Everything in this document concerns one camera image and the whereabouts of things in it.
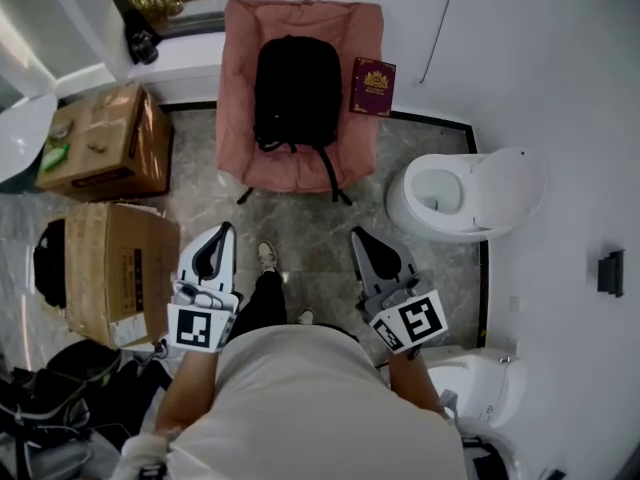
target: wall-mounted holder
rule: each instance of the wall-mounted holder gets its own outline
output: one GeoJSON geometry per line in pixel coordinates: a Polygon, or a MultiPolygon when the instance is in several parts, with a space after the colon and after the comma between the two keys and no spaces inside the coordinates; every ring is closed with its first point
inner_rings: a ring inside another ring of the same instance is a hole
{"type": "Polygon", "coordinates": [[[615,251],[598,261],[598,291],[622,297],[624,250],[615,251]]]}

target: marble floor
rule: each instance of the marble floor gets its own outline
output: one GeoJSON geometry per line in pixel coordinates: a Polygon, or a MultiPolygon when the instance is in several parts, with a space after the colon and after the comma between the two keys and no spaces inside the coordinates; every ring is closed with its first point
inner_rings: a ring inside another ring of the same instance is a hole
{"type": "MultiPolygon", "coordinates": [[[[406,243],[421,270],[439,290],[449,332],[430,345],[475,346],[478,327],[480,261],[477,244],[423,241],[396,229],[387,218],[383,195],[394,174],[426,153],[466,153],[464,133],[439,126],[383,119],[379,129],[378,168],[348,187],[354,205],[332,203],[329,194],[254,192],[238,206],[245,187],[215,165],[215,110],[169,114],[175,125],[171,191],[145,203],[181,227],[185,245],[202,231],[230,221],[238,234],[236,291],[245,301],[259,275],[257,244],[270,240],[278,250],[289,317],[304,307],[317,321],[355,334],[374,362],[384,345],[354,308],[359,283],[349,252],[349,231],[360,224],[406,243]]],[[[40,309],[29,258],[45,220],[73,201],[48,193],[0,194],[0,348],[7,364],[41,367],[53,354],[79,339],[58,315],[40,309]]]]}

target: black backpack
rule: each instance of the black backpack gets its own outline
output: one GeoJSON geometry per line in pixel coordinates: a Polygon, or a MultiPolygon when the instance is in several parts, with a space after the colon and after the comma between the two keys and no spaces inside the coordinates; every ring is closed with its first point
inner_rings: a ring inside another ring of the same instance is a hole
{"type": "Polygon", "coordinates": [[[262,151],[288,144],[311,146],[327,168],[333,201],[338,190],[324,148],[336,140],[342,105],[340,59],[329,43],[312,37],[272,39],[260,50],[256,74],[256,141],[262,151]]]}

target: white sneaker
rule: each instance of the white sneaker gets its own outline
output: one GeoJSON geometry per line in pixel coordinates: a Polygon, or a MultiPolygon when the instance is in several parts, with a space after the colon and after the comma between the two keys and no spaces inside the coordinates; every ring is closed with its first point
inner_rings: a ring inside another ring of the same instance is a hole
{"type": "Polygon", "coordinates": [[[258,261],[263,273],[278,270],[278,255],[275,247],[268,240],[263,240],[258,244],[258,261]]]}
{"type": "Polygon", "coordinates": [[[314,316],[313,309],[304,308],[302,313],[300,313],[298,318],[296,318],[296,323],[300,325],[313,325],[314,316]]]}

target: toilet bowl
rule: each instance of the toilet bowl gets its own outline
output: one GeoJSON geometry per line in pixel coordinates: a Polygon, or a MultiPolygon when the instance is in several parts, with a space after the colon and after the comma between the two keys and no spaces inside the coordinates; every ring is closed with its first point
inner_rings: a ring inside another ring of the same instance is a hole
{"type": "MultiPolygon", "coordinates": [[[[456,395],[457,425],[462,437],[479,438],[500,454],[509,480],[530,480],[521,451],[501,429],[520,407],[527,383],[526,365],[491,348],[464,350],[458,346],[423,348],[422,360],[438,395],[456,395]]],[[[388,369],[381,374],[388,378],[388,369]]],[[[453,418],[449,408],[445,409],[453,418]]],[[[467,460],[467,468],[472,468],[467,460]]],[[[467,472],[468,478],[478,478],[467,472]]]]}
{"type": "Polygon", "coordinates": [[[544,167],[533,151],[424,155],[393,180],[386,207],[400,229],[438,242],[478,242],[507,233],[538,208],[544,167]]]}

